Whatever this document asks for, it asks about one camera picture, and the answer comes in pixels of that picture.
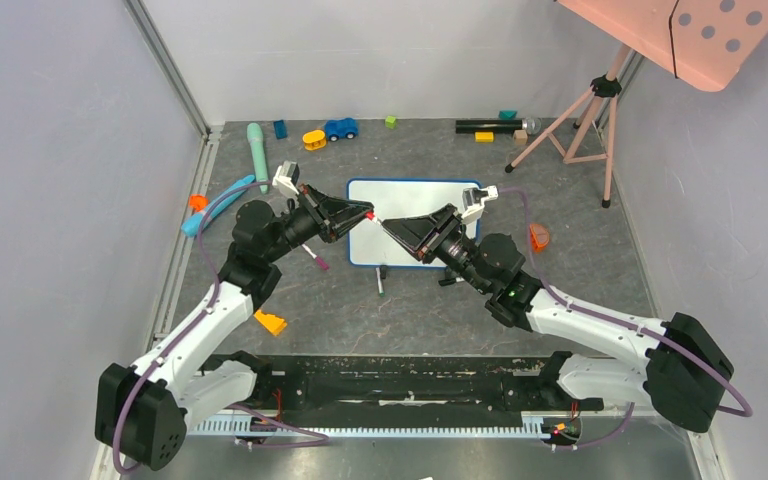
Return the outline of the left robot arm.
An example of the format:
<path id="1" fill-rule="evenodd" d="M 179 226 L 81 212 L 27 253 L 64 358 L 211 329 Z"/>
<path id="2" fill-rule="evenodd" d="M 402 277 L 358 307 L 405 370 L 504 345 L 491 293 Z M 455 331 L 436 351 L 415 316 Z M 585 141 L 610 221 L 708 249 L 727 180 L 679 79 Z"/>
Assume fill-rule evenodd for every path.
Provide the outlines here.
<path id="1" fill-rule="evenodd" d="M 374 212 L 370 202 L 332 197 L 306 184 L 290 193 L 295 206 L 281 214 L 265 201 L 244 203 L 206 296 L 153 349 L 101 373 L 94 435 L 111 448 L 119 475 L 165 467 L 190 427 L 236 402 L 257 408 L 272 399 L 273 379 L 244 362 L 226 361 L 202 377 L 196 373 L 271 296 L 281 278 L 280 258 L 314 237 L 334 243 Z"/>

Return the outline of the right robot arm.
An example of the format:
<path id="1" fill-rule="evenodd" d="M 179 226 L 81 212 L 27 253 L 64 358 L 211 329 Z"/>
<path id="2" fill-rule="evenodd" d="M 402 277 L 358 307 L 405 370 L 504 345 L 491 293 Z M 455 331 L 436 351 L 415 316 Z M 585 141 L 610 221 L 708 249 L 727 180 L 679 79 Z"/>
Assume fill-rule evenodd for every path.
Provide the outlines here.
<path id="1" fill-rule="evenodd" d="M 600 352 L 598 358 L 559 355 L 537 382 L 545 405 L 562 408 L 574 398 L 641 403 L 696 433 L 708 432 L 714 416 L 727 410 L 721 401 L 734 367 L 696 318 L 640 318 L 565 294 L 524 270 L 511 236 L 470 239 L 452 205 L 381 227 L 414 259 L 441 261 L 486 296 L 486 309 L 502 325 Z"/>

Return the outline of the blue framed whiteboard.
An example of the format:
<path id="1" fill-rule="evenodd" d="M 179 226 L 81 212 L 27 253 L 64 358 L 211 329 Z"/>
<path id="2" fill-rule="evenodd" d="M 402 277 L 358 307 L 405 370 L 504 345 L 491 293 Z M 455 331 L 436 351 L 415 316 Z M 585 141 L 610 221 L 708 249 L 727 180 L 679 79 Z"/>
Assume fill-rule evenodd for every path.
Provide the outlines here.
<path id="1" fill-rule="evenodd" d="M 413 250 L 431 239 L 434 220 L 446 206 L 465 210 L 463 193 L 481 189 L 473 179 L 353 178 L 347 198 L 374 206 L 374 220 L 363 220 L 348 235 L 348 260 L 357 267 L 437 268 L 436 259 L 424 263 Z"/>

